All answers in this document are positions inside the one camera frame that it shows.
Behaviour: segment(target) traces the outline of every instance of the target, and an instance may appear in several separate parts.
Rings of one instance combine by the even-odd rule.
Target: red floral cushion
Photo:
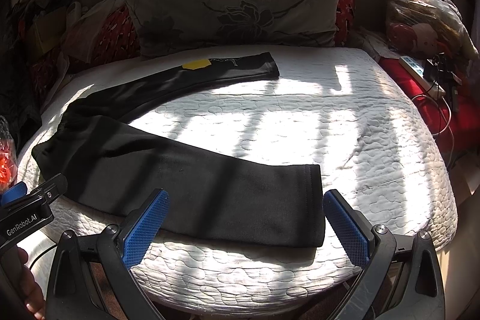
[[[344,46],[353,24],[355,0],[338,0],[335,46]],[[110,14],[97,36],[92,54],[92,66],[124,60],[138,55],[140,44],[124,5]]]

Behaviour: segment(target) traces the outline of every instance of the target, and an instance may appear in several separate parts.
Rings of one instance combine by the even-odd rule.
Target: human hand
[[[45,320],[45,300],[43,299],[42,289],[40,289],[40,286],[35,282],[32,272],[25,266],[28,262],[28,254],[24,249],[19,248],[18,256],[20,257],[20,262],[23,264],[20,287],[27,297],[25,299],[25,305],[37,320]]]

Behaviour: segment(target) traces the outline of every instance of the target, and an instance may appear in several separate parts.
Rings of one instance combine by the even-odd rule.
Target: white quilted mattress cover
[[[277,62],[279,80],[181,97],[131,125],[254,162],[320,164],[323,190],[338,189],[373,224],[384,223],[393,233],[406,235],[426,229],[438,250],[449,243],[457,228],[457,209],[436,143],[413,103],[356,49],[215,47],[94,68],[63,88],[44,112],[44,126],[22,150],[19,180],[29,188],[38,184],[31,148],[54,133],[76,98],[193,60],[267,51]],[[52,210],[55,221],[43,231],[54,241],[66,229],[87,235],[118,221],[66,198],[53,203]],[[161,232],[132,271],[153,300],[184,311],[274,314],[359,271],[328,222],[325,234],[321,248],[292,249]]]

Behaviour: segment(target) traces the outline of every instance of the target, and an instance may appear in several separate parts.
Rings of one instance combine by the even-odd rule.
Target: black cable
[[[32,267],[33,267],[33,265],[37,262],[37,260],[39,260],[39,259],[40,259],[42,256],[44,256],[47,252],[53,250],[56,246],[57,246],[57,244],[54,244],[54,245],[51,246],[50,248],[47,248],[45,251],[43,251],[39,256],[37,256],[37,257],[33,260],[32,264],[30,265],[30,267],[29,267],[28,269],[29,269],[29,270],[32,270]]]

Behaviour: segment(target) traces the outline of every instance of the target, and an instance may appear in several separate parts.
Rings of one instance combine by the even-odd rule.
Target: black pants
[[[323,243],[320,166],[268,166],[155,136],[126,123],[201,88],[276,79],[269,53],[198,69],[172,68],[69,105],[32,155],[45,179],[63,173],[66,196],[118,216],[154,188],[170,195],[162,228],[203,239],[288,247]]]

